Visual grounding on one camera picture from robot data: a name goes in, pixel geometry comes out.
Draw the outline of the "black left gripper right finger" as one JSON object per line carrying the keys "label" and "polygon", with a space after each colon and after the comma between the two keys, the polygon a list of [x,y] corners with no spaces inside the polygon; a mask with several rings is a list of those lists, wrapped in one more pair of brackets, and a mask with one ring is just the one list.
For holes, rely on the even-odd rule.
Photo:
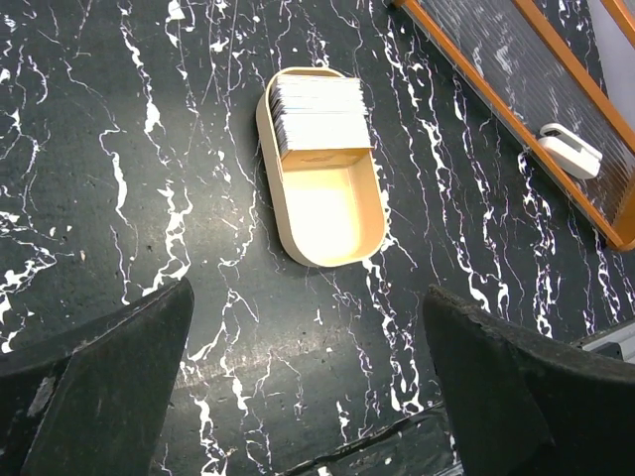
{"label": "black left gripper right finger", "polygon": [[634,366],[431,286],[423,326],[468,475],[631,475]]}

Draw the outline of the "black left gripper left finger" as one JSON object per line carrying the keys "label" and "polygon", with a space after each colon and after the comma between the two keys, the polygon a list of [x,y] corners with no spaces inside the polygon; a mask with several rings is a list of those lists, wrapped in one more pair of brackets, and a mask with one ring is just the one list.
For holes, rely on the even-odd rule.
{"label": "black left gripper left finger", "polygon": [[2,474],[148,474],[193,308],[181,279],[2,354]]}

